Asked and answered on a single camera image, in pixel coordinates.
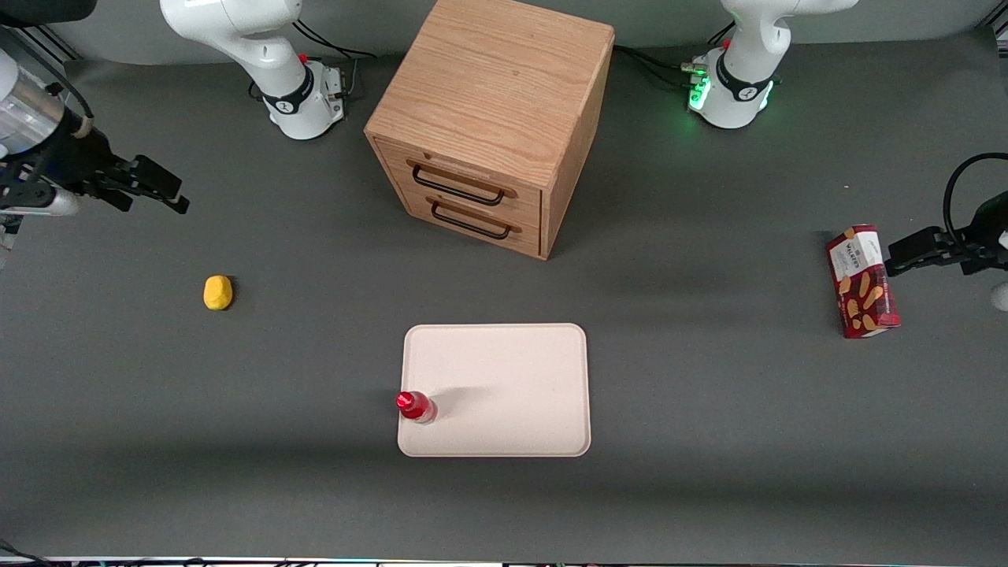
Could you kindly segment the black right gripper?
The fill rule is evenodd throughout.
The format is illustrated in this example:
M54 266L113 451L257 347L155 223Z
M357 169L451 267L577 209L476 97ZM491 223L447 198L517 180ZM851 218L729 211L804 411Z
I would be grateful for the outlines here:
M134 197L150 198L176 214L187 214L181 179L146 155L133 159L112 152L105 134L91 130L82 139L55 132L39 145L39 171L46 179L41 209L78 209L78 197L130 211Z

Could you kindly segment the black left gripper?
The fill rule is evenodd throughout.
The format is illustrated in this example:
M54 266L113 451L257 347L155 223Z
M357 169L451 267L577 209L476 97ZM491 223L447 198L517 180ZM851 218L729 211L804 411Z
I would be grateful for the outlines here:
M885 262L887 276L897 277L912 269L958 263L962 274L971 276L988 269L1007 270L1007 194L984 202L964 228L954 228L950 193L943 196L944 229L953 240L953 254L946 248L944 230L926 227L889 245Z

